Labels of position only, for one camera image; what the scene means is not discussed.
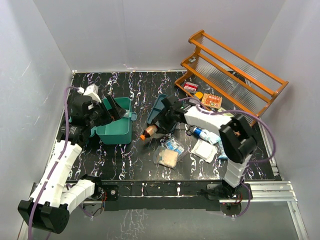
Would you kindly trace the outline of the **white bottle green label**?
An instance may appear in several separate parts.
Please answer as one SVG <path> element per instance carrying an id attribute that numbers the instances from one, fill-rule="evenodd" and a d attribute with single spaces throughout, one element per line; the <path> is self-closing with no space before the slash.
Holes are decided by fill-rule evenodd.
<path id="1" fill-rule="evenodd" d="M 124 116 L 123 116 L 123 117 L 124 117 L 124 118 L 129 118 L 129 119 L 130 119 L 130 118 L 131 118 L 131 116 L 132 116 L 132 113 L 127 109 L 127 110 L 126 110 L 126 113 L 124 114 Z"/>

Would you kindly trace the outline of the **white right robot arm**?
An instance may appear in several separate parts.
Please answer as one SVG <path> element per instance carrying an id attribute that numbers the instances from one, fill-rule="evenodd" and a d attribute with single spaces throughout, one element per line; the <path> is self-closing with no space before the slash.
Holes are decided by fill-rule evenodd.
<path id="1" fill-rule="evenodd" d="M 239 195 L 245 169 L 257 146 L 255 132 L 247 119 L 241 113 L 229 117 L 221 112 L 205 110 L 195 98 L 179 100 L 175 95 L 170 95 L 161 102 L 163 108 L 152 120 L 159 133 L 167 134 L 176 123 L 185 123 L 220 136 L 228 158 L 222 180 L 223 194 L 230 199 Z"/>

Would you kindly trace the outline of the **teal medicine kit box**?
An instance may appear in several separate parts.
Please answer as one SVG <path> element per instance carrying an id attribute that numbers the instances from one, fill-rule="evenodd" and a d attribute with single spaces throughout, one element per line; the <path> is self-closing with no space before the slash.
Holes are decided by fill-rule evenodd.
<path id="1" fill-rule="evenodd" d="M 102 103 L 102 99 L 97 96 L 90 96 L 93 100 Z M 69 126 L 68 141 L 84 146 L 93 136 L 99 136 L 105 145 L 129 144 L 132 141 L 132 124 L 137 119 L 136 113 L 131 109 L 131 100 L 127 97 L 115 98 L 115 101 L 124 109 L 131 112 L 131 118 L 122 117 L 119 120 L 112 120 L 106 111 L 106 124 L 91 129 L 90 132 L 81 132 L 79 128 Z M 67 107 L 66 124 L 69 124 L 71 106 Z"/>

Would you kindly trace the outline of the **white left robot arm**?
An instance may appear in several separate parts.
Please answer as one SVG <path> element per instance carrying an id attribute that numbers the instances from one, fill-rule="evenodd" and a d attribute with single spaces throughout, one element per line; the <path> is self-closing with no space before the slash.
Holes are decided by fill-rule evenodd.
<path id="1" fill-rule="evenodd" d="M 70 214 L 88 197 L 93 200 L 103 195 L 99 177 L 85 174 L 70 189 L 65 185 L 71 168 L 88 142 L 94 127 L 120 120 L 126 114 L 115 99 L 94 99 L 80 95 L 65 114 L 50 162 L 36 189 L 28 200 L 21 200 L 17 210 L 28 228 L 60 234 L 67 226 Z"/>

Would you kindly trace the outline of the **blue cotton swab bag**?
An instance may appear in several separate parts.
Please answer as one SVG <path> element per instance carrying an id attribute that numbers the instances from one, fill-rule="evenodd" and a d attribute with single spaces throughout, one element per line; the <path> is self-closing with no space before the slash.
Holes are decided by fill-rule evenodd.
<path id="1" fill-rule="evenodd" d="M 220 140 L 220 141 L 218 142 L 218 146 L 219 146 L 219 150 L 220 150 L 220 155 L 219 155 L 218 159 L 220 159 L 220 160 L 227 160 L 227 159 L 228 159 L 228 156 L 227 156 L 226 153 L 225 153 L 222 140 Z"/>

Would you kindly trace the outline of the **blue divided tray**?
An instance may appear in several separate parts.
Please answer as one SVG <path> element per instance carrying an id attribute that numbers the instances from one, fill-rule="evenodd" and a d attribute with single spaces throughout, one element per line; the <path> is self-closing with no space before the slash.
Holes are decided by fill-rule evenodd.
<path id="1" fill-rule="evenodd" d="M 153 107 L 148 114 L 147 117 L 147 124 L 150 125 L 152 123 L 152 120 L 162 111 L 162 109 L 165 107 L 164 104 L 162 103 L 162 100 L 167 97 L 166 94 L 159 94 L 156 101 L 153 104 Z"/>

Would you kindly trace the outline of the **amber medicine bottle orange cap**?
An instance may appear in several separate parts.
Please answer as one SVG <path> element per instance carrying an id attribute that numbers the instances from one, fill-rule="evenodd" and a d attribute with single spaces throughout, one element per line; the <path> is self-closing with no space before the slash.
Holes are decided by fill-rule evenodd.
<path id="1" fill-rule="evenodd" d="M 156 125 L 150 125 L 140 135 L 140 139 L 145 141 L 146 139 L 152 137 L 157 131 L 158 131 L 158 128 Z"/>

